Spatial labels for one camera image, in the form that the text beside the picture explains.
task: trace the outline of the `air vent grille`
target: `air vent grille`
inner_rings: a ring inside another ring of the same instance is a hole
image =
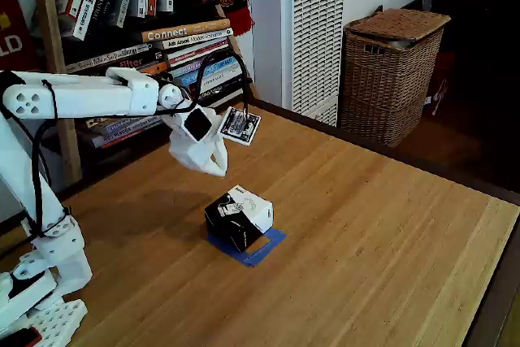
[[[293,0],[292,110],[316,110],[339,92],[343,0]]]
[[[323,122],[325,124],[336,126],[337,118],[338,118],[338,97],[330,98],[327,102],[325,102],[321,107],[319,107],[316,111],[313,111],[306,116],[310,118],[314,118],[319,122]]]

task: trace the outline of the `white radiator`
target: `white radiator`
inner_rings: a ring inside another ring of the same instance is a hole
[[[259,97],[300,114],[338,95],[343,0],[251,0]]]
[[[336,126],[338,120],[338,97],[337,95],[326,101],[321,107],[305,116],[316,119],[324,124]]]

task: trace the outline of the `basket lid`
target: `basket lid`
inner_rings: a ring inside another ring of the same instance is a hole
[[[390,40],[418,41],[450,20],[447,15],[433,12],[390,9],[350,26],[349,30]]]

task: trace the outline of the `table edge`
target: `table edge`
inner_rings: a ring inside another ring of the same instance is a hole
[[[235,104],[239,101],[239,97],[236,97],[236,99],[227,103],[226,108],[230,103]],[[395,150],[376,141],[368,140],[341,128],[321,123],[316,119],[305,117],[304,115],[300,115],[257,98],[252,99],[249,104],[258,109],[306,126],[307,128],[312,128],[313,130],[327,134],[328,136],[347,141],[351,144],[397,160],[398,162],[407,164],[411,167],[429,172],[433,175],[445,178],[446,180],[451,180],[457,184],[487,194],[490,197],[495,197],[502,201],[520,206],[519,193],[503,189],[502,187],[488,183],[484,180],[473,178],[447,167],[428,162],[427,160],[409,156],[399,150]],[[135,159],[129,161],[127,165],[134,162]],[[64,201],[87,189],[89,186],[106,179],[113,173],[114,172],[109,171],[103,176],[81,180],[80,182],[59,192],[58,198],[60,201]],[[19,226],[20,221],[25,217],[26,214],[22,211],[10,219],[7,219],[5,222],[0,223],[0,235]],[[520,286],[520,271],[516,271],[516,263],[519,258],[520,227],[518,226],[517,219],[502,256],[500,257],[500,261],[498,262],[492,279],[487,286],[486,292],[466,335],[463,344],[465,347],[495,347],[498,343],[510,308],[513,305],[514,298],[516,297],[518,286]]]

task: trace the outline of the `wooden shelf post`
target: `wooden shelf post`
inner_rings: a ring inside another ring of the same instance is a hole
[[[40,19],[41,34],[45,45],[47,71],[65,73],[62,38],[59,33],[58,16],[54,0],[36,0]],[[76,128],[73,119],[61,119],[58,122],[58,134],[64,164],[65,179],[73,184],[81,179],[81,162]]]

